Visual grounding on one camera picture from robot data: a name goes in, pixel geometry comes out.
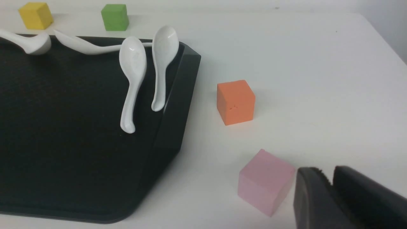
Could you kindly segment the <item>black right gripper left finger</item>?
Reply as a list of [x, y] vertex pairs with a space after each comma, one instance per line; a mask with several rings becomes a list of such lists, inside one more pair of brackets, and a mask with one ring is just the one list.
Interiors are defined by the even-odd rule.
[[318, 168], [299, 168], [293, 209], [297, 229], [352, 229], [334, 198], [330, 181]]

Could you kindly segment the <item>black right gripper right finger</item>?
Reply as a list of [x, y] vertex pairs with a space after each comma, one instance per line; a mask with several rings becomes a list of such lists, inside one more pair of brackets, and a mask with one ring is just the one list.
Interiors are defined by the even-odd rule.
[[406, 229], [407, 200], [348, 166], [336, 166], [333, 187], [364, 229]]

